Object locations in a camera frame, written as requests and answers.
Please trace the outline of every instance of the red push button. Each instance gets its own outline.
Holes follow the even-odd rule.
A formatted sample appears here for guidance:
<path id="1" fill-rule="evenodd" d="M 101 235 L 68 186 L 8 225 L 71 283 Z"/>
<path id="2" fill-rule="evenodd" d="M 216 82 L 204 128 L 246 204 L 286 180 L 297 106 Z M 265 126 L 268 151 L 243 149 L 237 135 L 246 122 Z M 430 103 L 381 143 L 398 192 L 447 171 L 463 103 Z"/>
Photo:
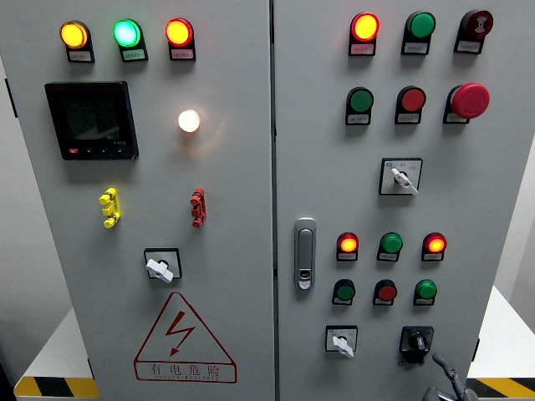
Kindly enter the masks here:
<path id="1" fill-rule="evenodd" d="M 396 295 L 398 295 L 398 291 L 395 287 L 383 287 L 379 290 L 379 299 L 381 301 L 392 301 Z"/>
<path id="2" fill-rule="evenodd" d="M 463 119 L 475 119 L 485 112 L 490 102 L 487 88 L 470 82 L 460 86 L 451 96 L 451 109 Z"/>
<path id="3" fill-rule="evenodd" d="M 471 10 L 461 20 L 461 27 L 468 38 L 479 40 L 485 38 L 492 30 L 494 20 L 486 10 Z"/>
<path id="4" fill-rule="evenodd" d="M 384 279 L 375 284 L 374 305 L 391 307 L 394 299 L 398 295 L 398 290 L 392 280 Z"/>
<path id="5" fill-rule="evenodd" d="M 407 90 L 401 98 L 401 105 L 407 111 L 414 112 L 424 107 L 425 94 L 420 88 Z"/>

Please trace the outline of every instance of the green push button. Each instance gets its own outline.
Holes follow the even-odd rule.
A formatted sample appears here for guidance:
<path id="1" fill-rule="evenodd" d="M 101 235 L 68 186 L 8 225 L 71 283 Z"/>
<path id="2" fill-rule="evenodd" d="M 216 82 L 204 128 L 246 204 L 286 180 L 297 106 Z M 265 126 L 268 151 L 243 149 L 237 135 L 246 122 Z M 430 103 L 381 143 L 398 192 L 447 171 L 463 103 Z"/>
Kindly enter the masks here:
<path id="1" fill-rule="evenodd" d="M 351 95 L 351 107 L 359 113 L 365 112 L 374 103 L 374 97 L 366 89 L 359 89 Z"/>
<path id="2" fill-rule="evenodd" d="M 436 284 L 432 280 L 422 280 L 416 284 L 416 294 L 424 299 L 432 299 L 438 290 Z"/>
<path id="3" fill-rule="evenodd" d="M 417 38 L 425 38 L 435 30 L 436 21 L 431 13 L 415 13 L 409 23 L 409 32 Z"/>
<path id="4" fill-rule="evenodd" d="M 336 291 L 336 296 L 342 301 L 349 301 L 354 297 L 354 288 L 351 286 L 341 286 Z"/>
<path id="5" fill-rule="evenodd" d="M 381 238 L 381 248 L 383 248 L 388 253 L 397 253 L 401 251 L 401 248 L 403 247 L 403 241 L 401 240 L 401 237 L 399 234 L 396 234 L 395 232 L 390 232 L 388 234 L 383 235 Z"/>

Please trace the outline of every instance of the green indicator light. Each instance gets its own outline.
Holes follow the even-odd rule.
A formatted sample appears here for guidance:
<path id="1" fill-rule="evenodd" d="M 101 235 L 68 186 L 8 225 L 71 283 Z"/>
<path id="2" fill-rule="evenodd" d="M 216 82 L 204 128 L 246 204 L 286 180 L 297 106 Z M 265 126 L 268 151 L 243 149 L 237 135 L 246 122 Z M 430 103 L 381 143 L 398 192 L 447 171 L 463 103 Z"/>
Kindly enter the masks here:
<path id="1" fill-rule="evenodd" d="M 342 301 L 348 301 L 354 297 L 354 288 L 342 286 L 336 291 L 336 296 Z"/>
<path id="2" fill-rule="evenodd" d="M 436 21 L 431 13 L 417 13 L 409 24 L 409 31 L 417 38 L 425 38 L 435 30 Z"/>
<path id="3" fill-rule="evenodd" d="M 374 103 L 374 98 L 367 90 L 357 90 L 351 95 L 351 107 L 360 113 L 366 111 Z"/>
<path id="4" fill-rule="evenodd" d="M 390 234 L 386 234 L 383 236 L 383 238 L 381 238 L 380 245 L 388 253 L 397 253 L 398 251 L 401 251 L 401 248 L 403 247 L 403 241 L 401 240 L 399 234 L 391 232 Z"/>
<path id="5" fill-rule="evenodd" d="M 131 19 L 122 19 L 114 25 L 114 36 L 120 46 L 131 48 L 140 42 L 140 27 Z"/>
<path id="6" fill-rule="evenodd" d="M 416 293 L 424 299 L 432 299 L 438 290 L 432 280 L 423 280 L 416 285 Z"/>

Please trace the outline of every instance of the white switch handle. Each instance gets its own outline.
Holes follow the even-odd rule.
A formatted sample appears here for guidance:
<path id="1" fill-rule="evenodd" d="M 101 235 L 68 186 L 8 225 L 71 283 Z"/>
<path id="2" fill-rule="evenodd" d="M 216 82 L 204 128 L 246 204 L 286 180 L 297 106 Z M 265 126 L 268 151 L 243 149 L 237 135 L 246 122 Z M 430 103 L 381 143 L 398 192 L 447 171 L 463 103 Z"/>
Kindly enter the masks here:
<path id="1" fill-rule="evenodd" d="M 354 358 L 353 349 L 348 345 L 348 342 L 345 338 L 333 337 L 333 344 L 338 349 L 338 352 L 344 355 L 345 357 Z"/>
<path id="2" fill-rule="evenodd" d="M 392 171 L 392 174 L 394 175 L 395 182 L 408 190 L 412 195 L 418 195 L 418 190 L 412 185 L 412 182 L 410 182 L 405 174 L 400 173 L 398 169 L 395 168 L 390 169 L 390 171 Z"/>
<path id="3" fill-rule="evenodd" d="M 149 259 L 146 268 L 149 272 L 155 273 L 157 278 L 163 282 L 166 282 L 167 284 L 169 284 L 173 279 L 173 272 L 167 270 L 167 265 L 163 261 L 157 262 Z"/>

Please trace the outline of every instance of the gray metal panel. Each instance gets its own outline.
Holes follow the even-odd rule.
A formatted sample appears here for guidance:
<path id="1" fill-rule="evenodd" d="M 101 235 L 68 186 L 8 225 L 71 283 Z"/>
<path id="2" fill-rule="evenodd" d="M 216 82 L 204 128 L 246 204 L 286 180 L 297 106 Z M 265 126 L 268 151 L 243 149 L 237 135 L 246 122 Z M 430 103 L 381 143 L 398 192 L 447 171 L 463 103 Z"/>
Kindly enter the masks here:
<path id="1" fill-rule="evenodd" d="M 195 29 L 195 63 L 168 58 L 164 26 L 176 17 Z M 121 18 L 143 28 L 148 63 L 120 61 L 112 27 Z M 67 62 L 58 32 L 71 19 L 89 27 L 95 65 Z M 6 0 L 0 50 L 102 399 L 272 400 L 268 2 Z M 43 86 L 95 80 L 128 82 L 138 160 L 61 159 Z M 193 135 L 176 125 L 184 109 L 201 115 Z M 99 196 L 109 186 L 123 216 L 106 230 Z M 197 186 L 208 212 L 200 230 L 191 227 Z M 179 247 L 183 278 L 149 280 L 146 247 Z M 232 356 L 237 384 L 135 379 L 134 358 L 173 291 Z M 195 333 L 188 342 L 202 348 Z"/>
<path id="2" fill-rule="evenodd" d="M 453 54 L 462 16 L 494 15 L 481 55 Z M 400 56 L 407 17 L 432 12 L 430 54 Z M 381 21 L 373 58 L 349 58 L 352 18 Z M 281 400 L 421 399 L 428 386 L 447 388 L 433 362 L 398 365 L 401 328 L 435 329 L 431 352 L 443 353 L 465 377 L 491 291 L 533 136 L 535 51 L 531 2 L 341 1 L 275 4 L 278 161 L 278 283 Z M 475 80 L 491 93 L 489 109 L 469 125 L 443 125 L 446 96 Z M 394 126 L 395 99 L 406 85 L 427 93 L 422 122 Z M 347 93 L 374 94 L 368 127 L 345 127 Z M 424 160 L 420 194 L 378 196 L 384 157 Z M 318 224 L 314 289 L 293 283 L 293 224 Z M 339 234 L 359 236 L 359 261 L 335 261 Z M 397 231 L 405 245 L 397 263 L 375 260 L 379 240 Z M 425 235 L 439 231 L 442 262 L 420 261 Z M 352 307 L 332 306 L 340 278 L 354 281 Z M 393 280 L 393 307 L 374 307 L 375 283 Z M 415 284 L 436 281 L 433 307 L 413 307 Z M 326 325 L 358 325 L 355 359 L 324 351 Z"/>

